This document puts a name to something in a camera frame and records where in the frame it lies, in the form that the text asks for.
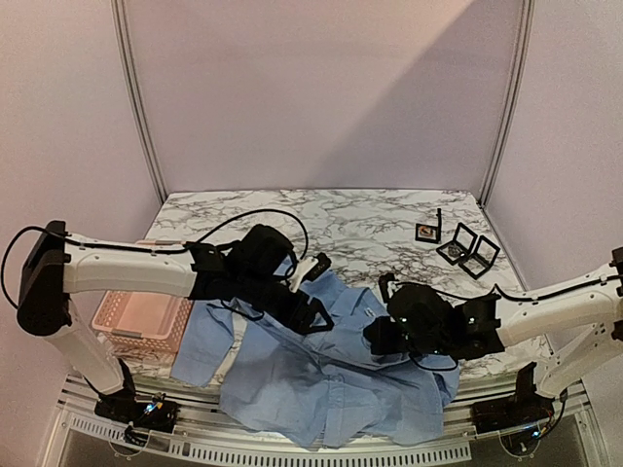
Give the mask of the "orange portrait round brooch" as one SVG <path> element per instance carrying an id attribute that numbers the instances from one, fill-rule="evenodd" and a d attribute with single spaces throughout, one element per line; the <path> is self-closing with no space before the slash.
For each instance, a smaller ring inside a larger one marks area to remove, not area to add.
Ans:
<path id="1" fill-rule="evenodd" d="M 434 228 L 431 228 L 430 226 L 420 226 L 419 235 L 420 237 L 423 237 L 423 238 L 432 239 L 436 236 L 436 231 Z"/>

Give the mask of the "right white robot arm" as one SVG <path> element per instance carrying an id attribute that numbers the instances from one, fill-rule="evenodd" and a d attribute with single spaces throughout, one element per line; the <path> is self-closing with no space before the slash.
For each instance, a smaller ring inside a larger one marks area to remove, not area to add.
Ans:
<path id="1" fill-rule="evenodd" d="M 381 279 L 386 314 L 363 331 L 374 355 L 440 354 L 479 359 L 523 341 L 560 330 L 586 330 L 565 347 L 530 366 L 532 387 L 509 396 L 503 415 L 523 424 L 537 413 L 541 397 L 566 387 L 622 353 L 622 251 L 609 263 L 556 286 L 512 296 L 495 288 L 485 296 L 451 305 L 432 287 Z"/>

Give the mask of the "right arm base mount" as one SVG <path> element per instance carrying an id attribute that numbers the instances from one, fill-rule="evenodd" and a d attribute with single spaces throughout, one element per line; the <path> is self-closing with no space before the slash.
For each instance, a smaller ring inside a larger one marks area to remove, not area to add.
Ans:
<path id="1" fill-rule="evenodd" d="M 478 434 L 519 427 L 520 431 L 501 435 L 499 440 L 508 453 L 527 455 L 560 423 L 567 400 L 568 390 L 564 389 L 559 396 L 559 414 L 555 415 L 553 399 L 535 393 L 520 396 L 516 391 L 512 396 L 473 404 L 470 414 Z"/>

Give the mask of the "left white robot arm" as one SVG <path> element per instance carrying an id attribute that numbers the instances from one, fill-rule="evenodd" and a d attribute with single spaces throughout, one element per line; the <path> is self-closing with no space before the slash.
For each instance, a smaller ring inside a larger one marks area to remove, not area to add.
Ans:
<path id="1" fill-rule="evenodd" d="M 320 255 L 296 257 L 290 240 L 258 224 L 240 240 L 181 246 L 103 243 L 68 233 L 62 221 L 39 229 L 24 261 L 17 322 L 27 334 L 50 342 L 124 422 L 145 412 L 121 361 L 80 324 L 71 297 L 89 291 L 158 293 L 191 301 L 233 299 L 269 315 L 297 335 L 328 332 L 334 321 L 322 302 L 301 291 L 330 263 Z"/>

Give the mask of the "blue button-up shirt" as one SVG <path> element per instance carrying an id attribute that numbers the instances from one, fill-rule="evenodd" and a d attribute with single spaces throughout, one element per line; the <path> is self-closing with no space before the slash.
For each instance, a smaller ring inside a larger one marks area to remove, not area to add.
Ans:
<path id="1" fill-rule="evenodd" d="M 300 336 L 237 299 L 198 301 L 171 376 L 206 387 L 235 348 L 219 406 L 248 429 L 304 448 L 339 448 L 356 434 L 402 446 L 441 437 L 444 409 L 458 393 L 450 358 L 429 355 L 416 365 L 406 354 L 375 356 L 363 330 L 386 312 L 370 289 L 348 287 L 332 271 L 301 289 L 322 301 L 332 331 Z"/>

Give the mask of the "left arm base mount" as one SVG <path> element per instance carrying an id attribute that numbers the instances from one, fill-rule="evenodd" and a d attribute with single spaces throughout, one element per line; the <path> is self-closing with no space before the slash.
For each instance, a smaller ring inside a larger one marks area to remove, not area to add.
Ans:
<path id="1" fill-rule="evenodd" d="M 102 418 L 123 423 L 126 444 L 144 448 L 152 431 L 171 434 L 180 406 L 164 393 L 139 397 L 131 388 L 113 394 L 99 394 L 94 413 Z"/>

